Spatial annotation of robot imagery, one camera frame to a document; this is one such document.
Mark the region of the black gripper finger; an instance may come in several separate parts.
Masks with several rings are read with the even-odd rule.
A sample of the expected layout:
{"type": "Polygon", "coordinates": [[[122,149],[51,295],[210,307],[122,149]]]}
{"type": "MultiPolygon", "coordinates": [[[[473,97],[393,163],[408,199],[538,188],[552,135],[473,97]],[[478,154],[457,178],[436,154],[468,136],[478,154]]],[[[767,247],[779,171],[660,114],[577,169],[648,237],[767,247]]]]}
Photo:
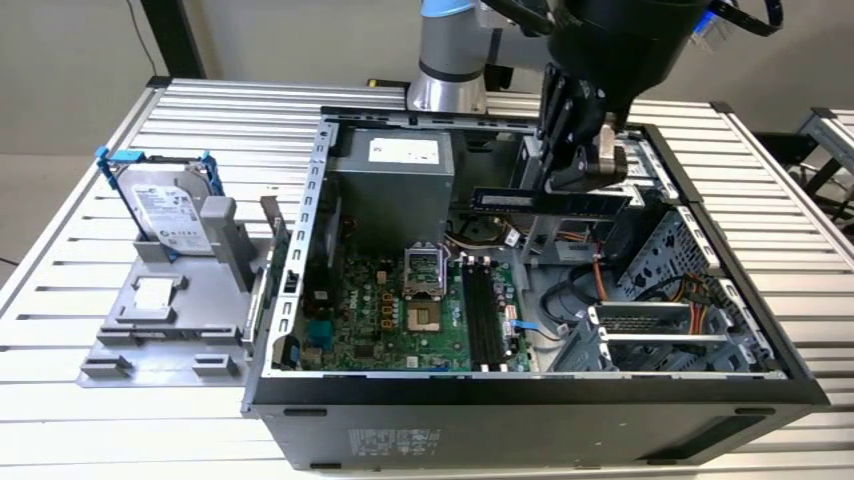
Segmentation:
{"type": "Polygon", "coordinates": [[[586,81],[569,81],[568,105],[572,107],[564,130],[564,142],[549,177],[553,191],[584,191],[590,158],[597,157],[594,138],[605,121],[604,98],[586,81]]]}
{"type": "Polygon", "coordinates": [[[542,94],[541,94],[541,117],[540,117],[540,139],[541,139],[541,160],[542,177],[546,181],[556,168],[556,155],[561,150],[564,142],[564,130],[572,107],[568,105],[569,99],[569,78],[561,67],[550,62],[546,66],[542,94]]]}

